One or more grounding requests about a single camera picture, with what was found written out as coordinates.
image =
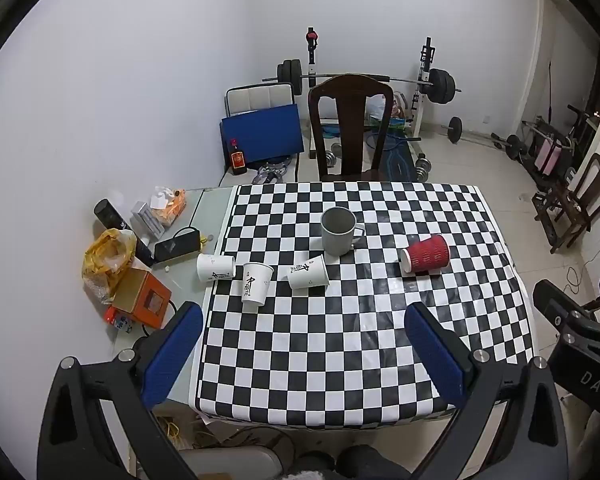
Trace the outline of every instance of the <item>dark brown chair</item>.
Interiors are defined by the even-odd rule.
[[[363,173],[362,153],[364,149],[366,98],[378,94],[384,95],[384,113],[371,169]],[[342,145],[342,170],[340,175],[329,174],[327,169],[327,155],[324,149],[324,137],[318,111],[318,103],[321,97],[331,97],[336,100],[338,124],[340,125],[340,143]],[[365,75],[339,75],[311,89],[309,92],[309,117],[314,131],[315,155],[321,181],[386,180],[379,171],[379,167],[382,149],[384,148],[384,138],[389,129],[393,107],[393,89],[389,85]]]
[[[598,164],[598,172],[587,189],[580,196],[578,196],[582,190],[582,186],[587,181],[589,172],[591,171],[591,168],[595,162]],[[587,168],[578,182],[576,189],[571,191],[560,182],[554,184],[551,189],[551,193],[548,196],[548,199],[545,201],[544,207],[542,208],[544,211],[546,211],[548,206],[555,205],[560,208],[560,212],[556,215],[555,220],[558,221],[562,215],[566,214],[570,221],[570,225],[567,227],[566,231],[552,245],[552,253],[560,248],[560,246],[567,240],[569,240],[567,243],[567,248],[571,247],[585,231],[585,229],[590,230],[591,223],[600,216],[600,205],[592,212],[589,212],[589,208],[594,205],[596,200],[599,198],[600,154],[594,153],[591,155],[591,159],[587,164]]]

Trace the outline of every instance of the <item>red container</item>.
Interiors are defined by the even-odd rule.
[[[449,246],[441,235],[400,250],[400,266],[404,272],[442,269],[449,264]]]

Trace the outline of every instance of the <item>paper cup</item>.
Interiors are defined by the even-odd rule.
[[[449,264],[449,246],[441,235],[416,242],[400,249],[400,268],[403,273],[442,269]]]
[[[231,280],[235,277],[235,259],[233,256],[199,254],[196,265],[201,282]]]
[[[245,305],[263,306],[267,299],[269,283],[273,275],[273,267],[256,262],[244,264],[242,273],[242,303]]]
[[[286,278],[291,288],[329,285],[327,266],[322,255],[291,267]]]

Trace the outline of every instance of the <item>metal mug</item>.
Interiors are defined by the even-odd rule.
[[[331,207],[322,213],[320,218],[322,229],[322,248],[331,256],[347,254],[353,244],[365,235],[365,225],[356,223],[356,216],[346,207]],[[362,234],[354,238],[354,231]]]

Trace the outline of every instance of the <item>black and white tablecloth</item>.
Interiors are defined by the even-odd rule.
[[[293,290],[288,268],[323,254],[320,216],[351,209],[366,236],[325,254],[327,287]],[[236,187],[216,252],[238,274],[209,286],[192,406],[211,416],[309,428],[373,427],[448,408],[413,352],[404,310],[421,301],[471,349],[527,362],[526,293],[472,186],[402,182]],[[450,265],[400,275],[398,249],[442,234]],[[274,268],[266,304],[242,305],[242,267]]]

